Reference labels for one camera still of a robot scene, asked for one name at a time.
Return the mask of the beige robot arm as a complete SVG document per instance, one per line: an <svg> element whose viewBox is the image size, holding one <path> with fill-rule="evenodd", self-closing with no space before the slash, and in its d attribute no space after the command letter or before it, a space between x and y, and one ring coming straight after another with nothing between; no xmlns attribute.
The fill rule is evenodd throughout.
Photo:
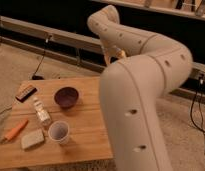
<svg viewBox="0 0 205 171"><path fill-rule="evenodd" d="M192 54L159 33L124 26L108 5L90 15L107 67L99 99L118 171L173 171L156 112L156 100L181 86Z"/></svg>

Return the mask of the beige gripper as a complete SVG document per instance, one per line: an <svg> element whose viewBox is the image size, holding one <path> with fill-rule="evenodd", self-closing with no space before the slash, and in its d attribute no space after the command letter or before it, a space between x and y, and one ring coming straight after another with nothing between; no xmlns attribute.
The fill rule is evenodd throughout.
<svg viewBox="0 0 205 171"><path fill-rule="evenodd" d="M118 59L122 59L126 57L125 51L120 49L116 45L112 45L111 43L105 40L102 40L101 44L102 44L102 50L104 54L104 60L107 66L111 64L112 57L116 57Z"/></svg>

